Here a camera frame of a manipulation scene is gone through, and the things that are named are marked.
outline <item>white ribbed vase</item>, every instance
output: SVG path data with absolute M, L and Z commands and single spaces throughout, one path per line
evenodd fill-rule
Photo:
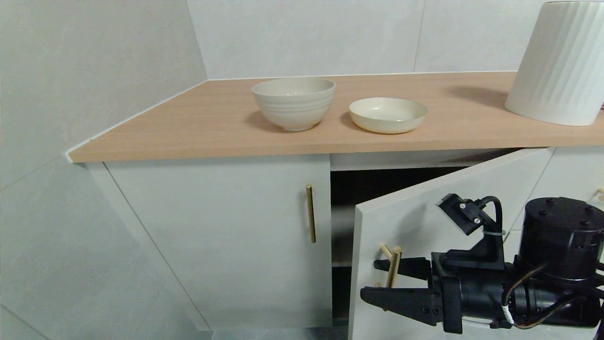
M 604 2 L 546 2 L 506 100 L 511 112 L 590 125 L 604 102 Z

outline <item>bowl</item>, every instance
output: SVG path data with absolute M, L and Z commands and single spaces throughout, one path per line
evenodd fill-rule
M 400 134 L 417 128 L 428 109 L 401 98 L 366 98 L 350 104 L 350 117 L 360 128 L 382 134 Z
M 274 79 L 252 87 L 262 114 L 288 131 L 315 126 L 332 106 L 336 83 L 314 77 Z

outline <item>floor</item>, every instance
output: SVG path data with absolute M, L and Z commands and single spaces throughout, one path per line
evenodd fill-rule
M 202 332 L 201 340 L 346 340 L 348 327 Z

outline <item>cabinet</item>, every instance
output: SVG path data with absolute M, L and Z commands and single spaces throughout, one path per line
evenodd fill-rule
M 357 205 L 349 339 L 440 340 L 455 336 L 444 333 L 441 325 L 431 327 L 384 312 L 363 302 L 358 294 L 365 286 L 385 281 L 385 273 L 373 268 L 373 261 L 381 256 L 381 243 L 402 246 L 404 257 L 429 258 L 431 252 L 468 249 L 481 238 L 479 232 L 465 236 L 435 207 L 446 194 L 453 192 L 473 199 L 497 196 L 503 204 L 504 229 L 509 231 L 517 229 L 518 223 L 521 227 L 524 204 L 533 197 L 567 196 L 596 205 L 596 189 L 604 180 L 602 165 L 602 147 L 523 149 Z M 505 242 L 507 261 L 513 260 L 510 255 L 515 253 L 517 241 L 519 231 L 515 230 Z M 398 276 L 395 287 L 425 287 L 425 284 L 425 281 Z M 530 331 L 484 328 L 488 326 L 468 322 L 460 338 L 574 339 L 578 336 L 577 339 L 583 339 L 595 332 L 563 329 L 564 337 L 560 337 L 551 331 L 554 327 Z
M 560 195 L 604 208 L 596 195 L 604 186 L 604 147 L 464 152 L 448 158 L 444 152 L 324 154 L 106 166 L 213 330 L 330 326 L 348 317 L 352 340 L 426 340 L 448 335 L 441 326 L 366 304 L 359 291 L 385 282 L 386 274 L 373 269 L 381 243 L 401 246 L 404 257 L 429 258 L 480 239 L 479 232 L 465 236 L 436 208 L 446 194 L 502 201 L 504 228 L 512 230 L 507 261 L 516 251 L 528 199 Z M 388 161 L 380 165 L 374 158 Z M 314 244 L 307 184 L 313 186 Z M 492 206 L 486 211 L 494 216 Z M 424 285 L 402 276 L 396 281 L 397 287 Z M 342 299 L 345 306 L 336 304 Z M 337 322 L 336 314 L 342 317 Z M 544 336 L 481 327 L 464 325 L 464 338 Z
M 332 325 L 328 154 L 106 166 L 211 329 Z

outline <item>ribbed bowl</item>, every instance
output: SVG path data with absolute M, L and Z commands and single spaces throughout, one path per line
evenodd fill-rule
M 262 82 L 252 87 L 252 93 L 270 122 L 288 131 L 304 131 L 325 117 L 335 88 L 331 80 L 297 77 Z

